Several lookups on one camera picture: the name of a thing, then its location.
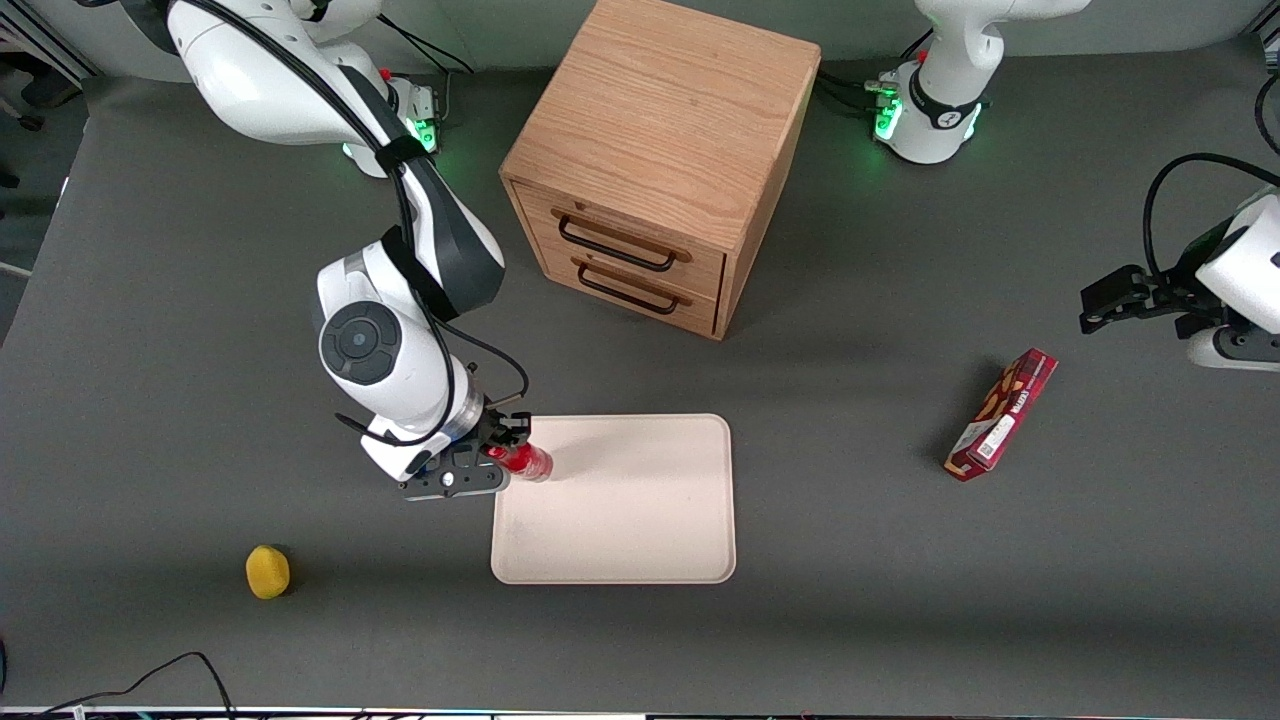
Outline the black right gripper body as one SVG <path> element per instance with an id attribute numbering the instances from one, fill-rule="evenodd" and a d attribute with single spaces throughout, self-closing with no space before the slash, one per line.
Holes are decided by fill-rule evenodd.
<path id="1" fill-rule="evenodd" d="M 477 424 L 463 434 L 460 439 L 444 448 L 438 456 L 438 469 L 440 471 L 467 473 L 479 471 L 476 466 L 476 451 L 483 446 L 497 445 L 497 416 L 499 410 L 486 409 L 483 411 Z"/>

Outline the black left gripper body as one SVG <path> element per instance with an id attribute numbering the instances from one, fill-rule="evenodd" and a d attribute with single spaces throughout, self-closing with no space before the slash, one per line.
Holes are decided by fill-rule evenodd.
<path id="1" fill-rule="evenodd" d="M 1142 320 L 1174 316 L 1172 327 L 1180 341 L 1190 341 L 1202 331 L 1222 327 L 1222 304 L 1194 275 L 1158 272 L 1143 275 L 1147 295 L 1135 310 Z"/>

